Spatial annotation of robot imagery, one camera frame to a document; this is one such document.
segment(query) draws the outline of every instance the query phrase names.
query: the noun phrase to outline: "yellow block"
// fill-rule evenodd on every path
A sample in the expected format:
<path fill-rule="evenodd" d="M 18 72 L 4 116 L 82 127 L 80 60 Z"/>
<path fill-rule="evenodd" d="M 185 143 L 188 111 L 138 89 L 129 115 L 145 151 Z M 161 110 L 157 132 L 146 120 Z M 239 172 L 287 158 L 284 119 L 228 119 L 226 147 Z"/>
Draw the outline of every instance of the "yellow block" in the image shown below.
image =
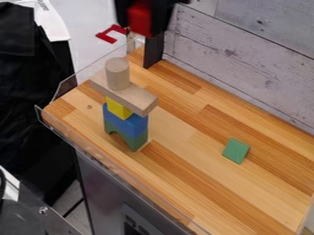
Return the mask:
<path fill-rule="evenodd" d="M 113 99 L 110 99 L 109 97 L 106 97 L 106 101 L 107 101 L 108 110 L 111 113 L 113 113 L 114 115 L 116 115 L 118 118 L 126 120 L 126 119 L 128 119 L 129 116 L 131 116 L 133 114 L 127 108 L 125 108 L 121 104 L 117 103 Z"/>

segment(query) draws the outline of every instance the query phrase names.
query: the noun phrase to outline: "green block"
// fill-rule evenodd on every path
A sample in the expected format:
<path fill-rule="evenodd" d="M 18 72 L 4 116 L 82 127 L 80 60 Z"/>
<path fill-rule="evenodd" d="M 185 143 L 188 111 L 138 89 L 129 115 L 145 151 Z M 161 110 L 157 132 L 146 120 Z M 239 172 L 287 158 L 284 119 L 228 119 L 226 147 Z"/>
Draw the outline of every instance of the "green block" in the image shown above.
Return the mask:
<path fill-rule="evenodd" d="M 141 146 L 143 146 L 148 139 L 148 130 L 143 131 L 137 138 L 131 138 L 125 133 L 116 129 L 113 125 L 105 121 L 105 132 L 110 134 L 112 132 L 116 132 L 122 139 L 127 142 L 129 148 L 132 151 L 137 151 Z"/>
<path fill-rule="evenodd" d="M 241 164 L 250 148 L 251 147 L 245 143 L 235 139 L 230 139 L 226 148 L 222 152 L 222 155 L 236 162 L 237 164 Z"/>

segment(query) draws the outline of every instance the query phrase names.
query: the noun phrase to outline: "gray floor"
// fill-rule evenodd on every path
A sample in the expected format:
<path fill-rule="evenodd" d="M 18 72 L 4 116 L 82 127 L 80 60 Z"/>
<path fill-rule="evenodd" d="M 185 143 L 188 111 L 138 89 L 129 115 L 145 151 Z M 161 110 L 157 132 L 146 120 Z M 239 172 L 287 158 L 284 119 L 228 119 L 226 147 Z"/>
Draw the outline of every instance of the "gray floor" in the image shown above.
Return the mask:
<path fill-rule="evenodd" d="M 88 64 L 125 44 L 125 36 L 109 33 L 115 44 L 98 39 L 95 34 L 116 23 L 113 0 L 50 0 L 67 25 L 71 41 L 74 68 L 79 71 Z M 84 235 L 90 235 L 80 185 L 75 181 L 56 202 L 54 209 Z"/>

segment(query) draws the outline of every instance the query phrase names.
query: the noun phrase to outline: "wooden table surface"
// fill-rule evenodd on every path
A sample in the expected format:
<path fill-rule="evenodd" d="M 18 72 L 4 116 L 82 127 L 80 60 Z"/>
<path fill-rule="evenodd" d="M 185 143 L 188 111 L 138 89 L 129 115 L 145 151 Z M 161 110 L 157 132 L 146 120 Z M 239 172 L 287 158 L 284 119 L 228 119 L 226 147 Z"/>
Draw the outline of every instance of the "wooden table surface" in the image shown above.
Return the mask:
<path fill-rule="evenodd" d="M 314 138 L 167 61 L 128 59 L 131 81 L 159 97 L 140 151 L 104 132 L 106 98 L 88 81 L 43 118 L 198 234 L 295 234 L 314 191 Z M 221 156 L 229 138 L 251 145 L 241 165 Z"/>

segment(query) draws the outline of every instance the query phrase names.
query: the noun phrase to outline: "wooden block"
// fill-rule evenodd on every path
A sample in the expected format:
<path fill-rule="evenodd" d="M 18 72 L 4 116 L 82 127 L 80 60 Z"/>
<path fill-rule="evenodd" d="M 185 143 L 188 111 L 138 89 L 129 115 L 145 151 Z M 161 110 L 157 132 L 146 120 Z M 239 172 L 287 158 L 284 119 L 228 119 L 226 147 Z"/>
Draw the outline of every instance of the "wooden block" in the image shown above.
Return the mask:
<path fill-rule="evenodd" d="M 112 58 L 106 62 L 107 85 L 113 91 L 129 86 L 129 63 L 125 58 Z"/>
<path fill-rule="evenodd" d="M 137 138 L 142 132 L 147 130 L 148 116 L 140 117 L 137 114 L 132 114 L 128 119 L 122 120 L 108 111 L 107 104 L 103 104 L 103 111 L 105 121 L 130 138 Z"/>
<path fill-rule="evenodd" d="M 105 121 L 105 131 L 107 134 L 110 134 L 112 132 L 116 132 L 122 139 L 127 142 L 129 148 L 132 151 L 137 151 L 141 146 L 143 146 L 148 139 L 148 130 L 146 129 L 144 132 L 142 132 L 137 138 L 131 138 L 128 135 L 126 135 L 124 132 L 120 131 L 113 125 L 111 125 L 109 122 Z"/>
<path fill-rule="evenodd" d="M 134 83 L 130 83 L 127 89 L 121 91 L 110 89 L 107 85 L 105 73 L 99 73 L 92 78 L 91 86 L 99 93 L 109 96 L 141 117 L 146 117 L 158 104 L 156 95 L 149 93 Z"/>
<path fill-rule="evenodd" d="M 222 155 L 236 162 L 237 164 L 241 164 L 249 149 L 249 145 L 246 145 L 235 139 L 230 139 L 225 150 L 222 152 Z"/>
<path fill-rule="evenodd" d="M 126 120 L 129 118 L 129 116 L 132 115 L 131 111 L 129 111 L 127 108 L 117 103 L 113 99 L 107 97 L 106 101 L 107 101 L 108 111 L 116 115 L 118 118 L 121 118 L 122 120 Z"/>

